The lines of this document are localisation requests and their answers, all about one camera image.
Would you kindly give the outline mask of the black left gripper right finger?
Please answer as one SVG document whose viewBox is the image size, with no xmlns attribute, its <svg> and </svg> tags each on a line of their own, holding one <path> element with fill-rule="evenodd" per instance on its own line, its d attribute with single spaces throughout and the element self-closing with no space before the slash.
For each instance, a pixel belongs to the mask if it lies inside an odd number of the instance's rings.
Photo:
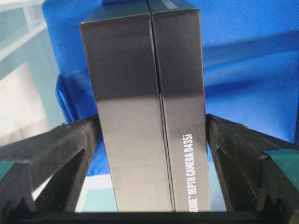
<svg viewBox="0 0 299 224">
<path fill-rule="evenodd" d="M 298 223 L 298 145 L 212 114 L 206 135 L 226 206 L 207 223 Z"/>
</svg>

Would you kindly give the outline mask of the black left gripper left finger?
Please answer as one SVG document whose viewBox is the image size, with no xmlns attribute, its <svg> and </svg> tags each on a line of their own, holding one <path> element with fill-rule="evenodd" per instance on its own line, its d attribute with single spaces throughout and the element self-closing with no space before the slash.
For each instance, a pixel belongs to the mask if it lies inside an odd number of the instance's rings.
<svg viewBox="0 0 299 224">
<path fill-rule="evenodd" d="M 100 140 L 98 115 L 0 148 L 0 221 L 74 212 Z"/>
</svg>

